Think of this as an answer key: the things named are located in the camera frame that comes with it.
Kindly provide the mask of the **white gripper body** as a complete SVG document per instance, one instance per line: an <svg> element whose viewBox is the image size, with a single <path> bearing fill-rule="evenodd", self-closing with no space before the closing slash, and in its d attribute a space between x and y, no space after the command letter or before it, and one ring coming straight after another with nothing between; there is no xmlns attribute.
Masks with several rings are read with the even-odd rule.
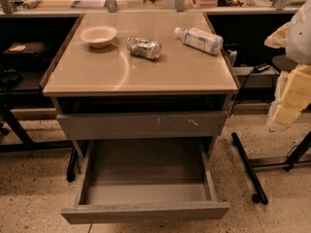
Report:
<svg viewBox="0 0 311 233"><path fill-rule="evenodd" d="M286 83L288 80L288 75L289 75L288 72L282 72L280 74L278 80L277 80L277 84L276 84L276 88L275 88L275 94L274 94L275 99L271 103L269 113L268 113L267 122L266 122L266 125L271 132L285 130L292 125L292 124L291 125L281 125L281 124L275 123L272 120L272 114L275 112L276 106L278 104L283 104L283 105L287 105L290 107L290 105L281 102L281 96L282 96L283 91L285 89L285 86L286 86Z"/></svg>

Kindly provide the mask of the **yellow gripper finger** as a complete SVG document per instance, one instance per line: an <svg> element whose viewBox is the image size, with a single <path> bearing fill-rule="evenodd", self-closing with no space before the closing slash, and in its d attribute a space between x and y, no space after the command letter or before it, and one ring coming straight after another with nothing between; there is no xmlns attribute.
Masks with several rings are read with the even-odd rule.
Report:
<svg viewBox="0 0 311 233"><path fill-rule="evenodd" d="M291 125L300 116L301 111L298 108L278 104L275 112L272 114L272 120L281 125Z"/></svg>
<svg viewBox="0 0 311 233"><path fill-rule="evenodd" d="M306 109L311 103L311 65L298 64L288 75L281 102Z"/></svg>

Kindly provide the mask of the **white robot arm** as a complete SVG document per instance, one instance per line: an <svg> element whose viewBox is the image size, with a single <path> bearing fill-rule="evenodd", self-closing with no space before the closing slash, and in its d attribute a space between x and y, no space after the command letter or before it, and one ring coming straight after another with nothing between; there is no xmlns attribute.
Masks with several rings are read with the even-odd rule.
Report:
<svg viewBox="0 0 311 233"><path fill-rule="evenodd" d="M296 63L290 73L282 71L275 88L267 119L270 131L290 127L311 104L311 0L307 0L290 22L283 24L264 44L284 48L286 57Z"/></svg>

